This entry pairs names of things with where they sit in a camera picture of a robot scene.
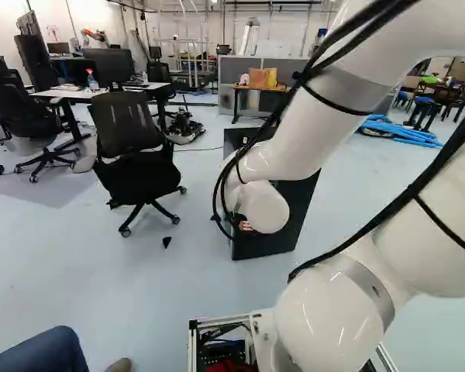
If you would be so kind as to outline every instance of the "black office chair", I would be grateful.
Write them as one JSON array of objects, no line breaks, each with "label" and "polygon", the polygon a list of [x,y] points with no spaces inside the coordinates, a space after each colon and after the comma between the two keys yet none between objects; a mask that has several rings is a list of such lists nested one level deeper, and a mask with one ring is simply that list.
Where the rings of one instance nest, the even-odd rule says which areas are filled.
[{"label": "black office chair", "polygon": [[[167,100],[172,99],[176,96],[176,87],[172,81],[171,71],[169,70],[169,65],[160,61],[148,62],[146,65],[148,73],[148,81],[155,83],[169,83],[165,87],[161,88],[161,94],[164,95]],[[176,117],[175,112],[165,112],[165,116],[169,116],[174,119]]]},{"label": "black office chair", "polygon": [[78,148],[55,151],[47,148],[64,131],[60,102],[61,99],[54,98],[49,105],[40,103],[27,94],[22,82],[16,76],[10,75],[8,69],[0,73],[0,124],[8,133],[24,139],[22,144],[30,150],[43,150],[38,157],[15,166],[14,171],[22,173],[22,167],[39,163],[29,177],[31,183],[38,182],[38,173],[55,160],[71,167],[75,165],[74,160],[64,159],[61,155],[81,154]]},{"label": "black office chair", "polygon": [[[129,224],[145,204],[170,218],[181,220],[157,202],[161,196],[186,188],[179,186],[181,173],[172,163],[173,144],[153,123],[146,104],[146,93],[121,91],[93,98],[89,108],[95,122],[97,159],[93,165],[98,179],[110,193],[110,209],[135,205],[128,219],[119,227],[123,237],[131,235]],[[162,146],[159,151],[143,151]],[[104,158],[116,158],[111,163]]]}]

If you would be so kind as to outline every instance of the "cubicle partition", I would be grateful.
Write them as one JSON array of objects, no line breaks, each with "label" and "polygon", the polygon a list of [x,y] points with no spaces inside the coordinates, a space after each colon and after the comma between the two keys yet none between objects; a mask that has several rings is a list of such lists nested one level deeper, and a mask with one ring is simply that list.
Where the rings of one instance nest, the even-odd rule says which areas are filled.
[{"label": "cubicle partition", "polygon": [[[306,59],[266,58],[243,56],[219,56],[219,113],[232,115],[234,109],[233,84],[242,74],[248,74],[248,68],[277,68],[277,82],[292,86],[293,72],[301,71]],[[239,95],[238,109],[241,116],[269,116],[275,109],[281,93],[272,91],[242,91]]]}]

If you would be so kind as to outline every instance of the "keyboard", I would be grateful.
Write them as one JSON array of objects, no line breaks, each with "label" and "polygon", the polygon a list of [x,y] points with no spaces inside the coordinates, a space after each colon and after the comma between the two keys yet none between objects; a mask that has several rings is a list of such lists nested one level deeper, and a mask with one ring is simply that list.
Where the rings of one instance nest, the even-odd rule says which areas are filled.
[{"label": "keyboard", "polygon": [[143,83],[142,81],[127,81],[122,85],[126,87],[147,87],[148,85],[150,85],[150,83]]}]

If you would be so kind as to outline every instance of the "floor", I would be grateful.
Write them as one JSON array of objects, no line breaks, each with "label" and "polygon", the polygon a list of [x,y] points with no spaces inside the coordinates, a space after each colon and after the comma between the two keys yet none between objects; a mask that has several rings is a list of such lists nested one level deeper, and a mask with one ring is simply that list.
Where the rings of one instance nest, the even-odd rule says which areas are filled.
[{"label": "floor", "polygon": [[[181,217],[179,226],[148,207],[123,239],[117,227],[129,207],[109,211],[93,173],[49,169],[35,185],[27,174],[0,177],[0,352],[66,325],[80,336],[93,371],[121,356],[132,357],[139,371],[183,371],[189,319],[271,307],[290,269],[354,233],[438,153],[355,134],[323,168],[296,250],[232,262],[209,220],[222,149],[205,150],[222,146],[231,117],[217,108],[190,110],[208,132],[175,153],[189,192],[162,204]],[[86,107],[74,111],[92,130]],[[406,114],[390,117],[402,122]],[[236,125],[258,123],[241,118]],[[455,128],[450,119],[432,126],[443,142]],[[19,161],[0,147],[6,171]],[[165,236],[172,237],[167,250]],[[384,343],[401,371],[465,371],[465,299],[415,299]]]}]

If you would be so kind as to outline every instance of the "shoe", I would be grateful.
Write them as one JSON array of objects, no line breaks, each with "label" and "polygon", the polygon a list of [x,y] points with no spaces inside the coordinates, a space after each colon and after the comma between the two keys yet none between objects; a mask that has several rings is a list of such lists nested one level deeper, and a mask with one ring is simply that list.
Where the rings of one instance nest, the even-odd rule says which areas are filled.
[{"label": "shoe", "polygon": [[129,358],[121,358],[111,364],[105,372],[131,372],[133,362]]}]

